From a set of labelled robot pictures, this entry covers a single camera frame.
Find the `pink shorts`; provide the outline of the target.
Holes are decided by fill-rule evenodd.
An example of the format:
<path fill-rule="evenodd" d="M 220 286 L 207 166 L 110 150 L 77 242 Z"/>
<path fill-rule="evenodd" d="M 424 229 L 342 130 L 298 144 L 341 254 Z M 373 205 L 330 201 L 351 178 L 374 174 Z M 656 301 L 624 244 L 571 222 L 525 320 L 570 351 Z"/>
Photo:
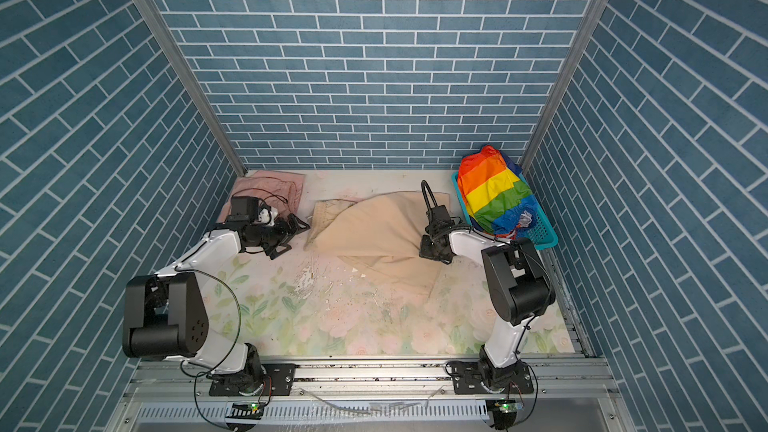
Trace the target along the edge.
<path fill-rule="evenodd" d="M 280 217 L 297 214 L 305 176 L 297 173 L 260 170 L 250 177 L 237 178 L 216 219 L 222 223 L 231 211 L 230 199 L 236 196 L 259 197 L 278 210 Z"/>

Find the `beige shorts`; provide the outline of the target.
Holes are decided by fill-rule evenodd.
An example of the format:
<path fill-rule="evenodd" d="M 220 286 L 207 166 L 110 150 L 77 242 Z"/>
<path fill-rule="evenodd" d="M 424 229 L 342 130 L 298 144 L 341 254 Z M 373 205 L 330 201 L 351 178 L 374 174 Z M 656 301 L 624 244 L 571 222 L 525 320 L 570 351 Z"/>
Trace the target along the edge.
<path fill-rule="evenodd" d="M 371 281 L 423 302 L 443 268 L 419 255 L 427 224 L 420 192 L 392 192 L 358 202 L 319 201 L 305 249 L 335 256 Z"/>

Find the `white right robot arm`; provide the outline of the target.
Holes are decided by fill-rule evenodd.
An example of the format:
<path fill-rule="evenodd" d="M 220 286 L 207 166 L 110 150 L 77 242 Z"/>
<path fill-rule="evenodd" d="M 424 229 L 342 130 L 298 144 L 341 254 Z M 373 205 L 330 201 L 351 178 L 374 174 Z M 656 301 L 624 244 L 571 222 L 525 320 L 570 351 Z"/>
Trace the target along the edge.
<path fill-rule="evenodd" d="M 465 224 L 432 222 L 425 228 L 419 256 L 449 264 L 456 256 L 481 265 L 496 321 L 483 352 L 494 369 L 519 361 L 525 331 L 555 301 L 555 291 L 534 244 L 527 238 L 502 241 Z"/>

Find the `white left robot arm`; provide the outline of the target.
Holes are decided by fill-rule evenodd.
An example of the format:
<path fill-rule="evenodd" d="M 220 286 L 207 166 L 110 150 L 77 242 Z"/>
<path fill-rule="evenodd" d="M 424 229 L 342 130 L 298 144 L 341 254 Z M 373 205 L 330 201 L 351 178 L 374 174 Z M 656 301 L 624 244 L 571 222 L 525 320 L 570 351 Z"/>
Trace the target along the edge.
<path fill-rule="evenodd" d="M 310 225 L 290 214 L 267 223 L 238 216 L 216 224 L 176 262 L 126 285 L 122 348 L 147 360 L 186 359 L 210 374 L 258 378 L 255 348 L 211 329 L 201 287 L 212 281 L 227 291 L 235 312 L 242 306 L 231 286 L 217 275 L 241 253 L 262 252 L 274 260 L 291 249 L 294 236 Z"/>

